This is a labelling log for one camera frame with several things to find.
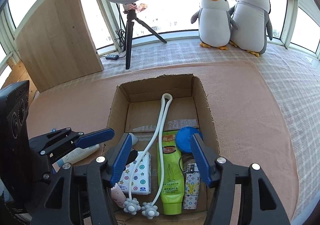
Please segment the translucent bottle cap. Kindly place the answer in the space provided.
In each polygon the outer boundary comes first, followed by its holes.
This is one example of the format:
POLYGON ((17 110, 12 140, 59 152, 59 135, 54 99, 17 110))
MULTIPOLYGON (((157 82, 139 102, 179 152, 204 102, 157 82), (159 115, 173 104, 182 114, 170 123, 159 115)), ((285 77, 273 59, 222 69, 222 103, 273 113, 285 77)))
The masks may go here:
POLYGON ((129 133, 129 135, 131 136, 132 146, 134 146, 135 144, 137 144, 138 138, 133 133, 129 133))

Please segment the small plush penguin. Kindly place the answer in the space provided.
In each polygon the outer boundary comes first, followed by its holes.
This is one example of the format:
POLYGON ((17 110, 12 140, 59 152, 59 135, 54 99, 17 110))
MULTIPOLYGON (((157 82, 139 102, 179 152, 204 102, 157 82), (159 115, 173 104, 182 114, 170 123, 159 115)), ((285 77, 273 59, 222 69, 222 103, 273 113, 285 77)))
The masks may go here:
POLYGON ((191 16, 190 23, 198 22, 200 46, 226 51, 232 28, 238 29, 229 13, 227 0, 201 0, 199 10, 191 16))

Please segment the black tripod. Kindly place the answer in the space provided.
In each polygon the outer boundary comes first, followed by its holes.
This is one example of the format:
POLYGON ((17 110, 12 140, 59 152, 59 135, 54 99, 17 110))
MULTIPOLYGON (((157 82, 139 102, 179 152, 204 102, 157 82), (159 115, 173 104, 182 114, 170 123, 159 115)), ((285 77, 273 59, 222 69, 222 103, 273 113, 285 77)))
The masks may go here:
POLYGON ((137 14, 136 14, 137 5, 135 3, 125 4, 123 5, 123 7, 124 7, 124 13, 127 15, 127 22, 126 22, 126 28, 125 28, 125 45, 124 45, 124 51, 126 53, 125 68, 129 70, 131 66, 131 49, 132 49, 133 27, 135 22, 139 23, 144 28, 146 28, 152 35, 154 35, 161 42, 166 44, 167 41, 163 37, 161 37, 155 30, 153 30, 149 25, 147 25, 143 20, 140 20, 137 17, 137 14))

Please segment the white lotion bottle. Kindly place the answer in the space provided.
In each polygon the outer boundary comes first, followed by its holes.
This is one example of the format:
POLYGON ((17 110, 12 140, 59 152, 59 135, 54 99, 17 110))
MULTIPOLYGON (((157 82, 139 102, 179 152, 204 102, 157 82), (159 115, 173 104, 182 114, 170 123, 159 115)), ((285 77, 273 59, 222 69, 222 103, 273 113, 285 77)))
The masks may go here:
POLYGON ((59 159, 56 162, 56 164, 58 167, 63 166, 65 163, 75 164, 75 163, 87 158, 88 156, 95 153, 99 149, 100 149, 99 144, 96 144, 94 146, 90 146, 85 149, 76 148, 73 151, 71 151, 70 153, 68 153, 67 155, 63 156, 61 159, 59 159))

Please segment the patterned lighter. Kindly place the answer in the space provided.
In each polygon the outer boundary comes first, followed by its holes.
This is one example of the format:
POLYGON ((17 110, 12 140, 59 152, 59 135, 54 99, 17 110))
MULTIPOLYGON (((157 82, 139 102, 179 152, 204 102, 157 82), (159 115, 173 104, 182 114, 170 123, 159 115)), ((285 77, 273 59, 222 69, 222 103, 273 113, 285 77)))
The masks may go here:
POLYGON ((185 174, 184 210, 195 210, 197 208, 200 180, 200 173, 196 163, 189 163, 185 174))

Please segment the pine wood headboard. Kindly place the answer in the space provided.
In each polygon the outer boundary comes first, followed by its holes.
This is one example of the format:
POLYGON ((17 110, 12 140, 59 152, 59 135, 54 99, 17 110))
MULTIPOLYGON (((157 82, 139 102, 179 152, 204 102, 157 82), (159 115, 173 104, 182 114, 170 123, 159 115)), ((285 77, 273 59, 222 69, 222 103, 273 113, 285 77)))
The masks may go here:
POLYGON ((35 93, 37 92, 37 88, 31 79, 27 69, 25 68, 22 60, 19 60, 16 64, 14 64, 14 60, 10 58, 8 60, 8 65, 11 68, 11 72, 7 79, 5 80, 4 84, 2 85, 2 88, 8 86, 9 84, 13 84, 16 82, 29 80, 29 105, 31 105, 35 93))

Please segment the green tube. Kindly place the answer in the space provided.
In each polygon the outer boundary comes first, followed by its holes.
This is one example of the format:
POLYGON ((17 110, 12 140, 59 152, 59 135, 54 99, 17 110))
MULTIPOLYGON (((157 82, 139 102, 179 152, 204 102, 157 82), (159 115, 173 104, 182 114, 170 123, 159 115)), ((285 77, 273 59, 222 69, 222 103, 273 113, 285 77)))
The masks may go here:
POLYGON ((175 143, 177 132, 166 131, 162 135, 164 182, 160 198, 163 203, 164 215, 178 215, 182 213, 184 176, 181 172, 181 152, 175 143))

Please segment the small pink bottle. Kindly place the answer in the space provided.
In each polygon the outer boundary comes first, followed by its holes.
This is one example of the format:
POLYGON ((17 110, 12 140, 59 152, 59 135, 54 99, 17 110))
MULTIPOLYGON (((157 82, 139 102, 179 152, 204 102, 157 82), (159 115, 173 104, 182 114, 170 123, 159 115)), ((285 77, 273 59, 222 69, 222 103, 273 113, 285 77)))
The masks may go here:
POLYGON ((111 189, 111 197, 118 207, 122 209, 125 208, 124 202, 126 201, 126 196, 119 187, 118 183, 116 183, 114 187, 111 189))

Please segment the plaid bed sheet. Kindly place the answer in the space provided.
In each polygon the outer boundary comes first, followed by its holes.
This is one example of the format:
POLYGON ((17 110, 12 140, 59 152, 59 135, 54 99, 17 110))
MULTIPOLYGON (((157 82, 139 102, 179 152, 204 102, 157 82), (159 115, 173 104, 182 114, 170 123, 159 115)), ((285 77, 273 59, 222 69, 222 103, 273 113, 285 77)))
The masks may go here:
POLYGON ((295 218, 319 193, 319 73, 300 53, 270 45, 262 57, 256 58, 234 48, 221 52, 201 48, 195 40, 174 41, 135 49, 129 71, 121 61, 107 62, 103 72, 81 79, 93 81, 140 70, 225 61, 253 62, 280 107, 297 167, 295 218))

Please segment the blue round case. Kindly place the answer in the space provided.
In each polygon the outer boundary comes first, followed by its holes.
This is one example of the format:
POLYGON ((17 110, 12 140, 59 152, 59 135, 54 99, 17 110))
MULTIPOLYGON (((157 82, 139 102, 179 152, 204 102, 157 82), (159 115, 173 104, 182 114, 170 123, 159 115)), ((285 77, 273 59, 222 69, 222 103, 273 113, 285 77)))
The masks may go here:
POLYGON ((199 134, 201 138, 203 138, 201 131, 191 126, 183 127, 176 133, 175 143, 176 147, 178 148, 178 150, 180 150, 181 153, 191 153, 190 140, 196 133, 199 134))

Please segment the large plush penguin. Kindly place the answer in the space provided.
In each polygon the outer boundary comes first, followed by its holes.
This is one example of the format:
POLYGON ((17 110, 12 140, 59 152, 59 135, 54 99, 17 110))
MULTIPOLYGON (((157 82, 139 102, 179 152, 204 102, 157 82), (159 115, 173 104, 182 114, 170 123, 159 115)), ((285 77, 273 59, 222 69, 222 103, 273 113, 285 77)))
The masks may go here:
POLYGON ((232 27, 229 43, 256 57, 264 54, 272 40, 270 12, 270 0, 236 0, 229 14, 238 27, 232 27))

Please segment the large wooden board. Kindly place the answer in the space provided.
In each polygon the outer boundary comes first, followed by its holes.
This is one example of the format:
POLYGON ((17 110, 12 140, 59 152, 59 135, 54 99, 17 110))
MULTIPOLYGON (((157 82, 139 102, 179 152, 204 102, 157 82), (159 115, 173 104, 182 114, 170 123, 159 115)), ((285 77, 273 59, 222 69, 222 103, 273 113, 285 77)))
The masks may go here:
POLYGON ((104 69, 80 0, 44 0, 15 43, 39 92, 104 69))

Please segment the patterned tissue pack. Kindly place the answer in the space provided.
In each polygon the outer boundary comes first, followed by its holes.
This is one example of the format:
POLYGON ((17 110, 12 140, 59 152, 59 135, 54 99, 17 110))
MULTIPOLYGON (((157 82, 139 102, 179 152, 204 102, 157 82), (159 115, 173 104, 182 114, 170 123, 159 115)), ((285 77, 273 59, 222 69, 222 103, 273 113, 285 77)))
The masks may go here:
POLYGON ((135 167, 136 161, 126 165, 125 170, 118 182, 121 191, 129 193, 129 179, 133 174, 131 192, 136 195, 151 194, 151 155, 147 152, 135 167))

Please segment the white roller massager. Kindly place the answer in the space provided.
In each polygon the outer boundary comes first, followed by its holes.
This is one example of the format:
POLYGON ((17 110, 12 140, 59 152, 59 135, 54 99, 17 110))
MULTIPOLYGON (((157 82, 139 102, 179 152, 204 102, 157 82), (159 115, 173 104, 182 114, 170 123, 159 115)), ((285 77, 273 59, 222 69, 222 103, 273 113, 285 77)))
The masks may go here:
POLYGON ((161 190, 164 182, 164 161, 163 161, 163 150, 162 150, 162 135, 164 131, 164 124, 167 120, 170 105, 173 97, 169 93, 162 94, 160 101, 160 110, 156 123, 155 131, 153 132, 150 140, 143 150, 138 151, 138 156, 133 160, 136 161, 135 167, 140 163, 144 155, 149 152, 151 155, 151 168, 153 166, 158 168, 158 174, 160 176, 157 182, 157 189, 153 190, 153 181, 151 181, 151 194, 148 195, 136 195, 131 192, 131 182, 133 174, 129 179, 129 193, 127 194, 126 201, 124 202, 124 211, 127 214, 136 215, 141 213, 148 220, 152 220, 159 217, 159 209, 157 201, 160 198, 161 190), (153 160, 158 160, 158 164, 153 164, 153 160))

